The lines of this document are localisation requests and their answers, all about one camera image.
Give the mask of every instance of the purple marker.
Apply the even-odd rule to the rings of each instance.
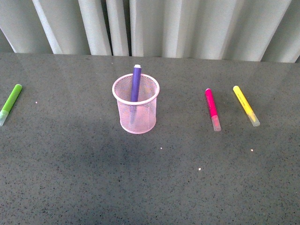
[[[137,102],[139,96],[140,79],[141,79],[141,65],[135,65],[132,76],[131,102]]]

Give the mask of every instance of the green marker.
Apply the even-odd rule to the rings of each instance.
[[[17,100],[21,90],[22,90],[22,85],[16,84],[13,91],[9,95],[6,103],[4,104],[0,112],[0,127],[3,125],[4,121],[6,120],[6,117],[8,116],[11,108],[13,107],[15,101]]]

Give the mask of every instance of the countertop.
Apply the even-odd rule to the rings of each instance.
[[[121,127],[112,94],[134,64],[160,85],[143,135]],[[0,224],[300,223],[298,63],[0,53],[1,106],[17,83],[0,127]]]

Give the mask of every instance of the curtain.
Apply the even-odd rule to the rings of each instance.
[[[299,62],[300,0],[0,0],[0,52]]]

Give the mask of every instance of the mesh cup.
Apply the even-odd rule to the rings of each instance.
[[[132,134],[150,131],[156,123],[156,98],[159,84],[151,76],[141,74],[138,102],[130,102],[132,74],[120,77],[112,86],[117,99],[120,123],[124,130]]]

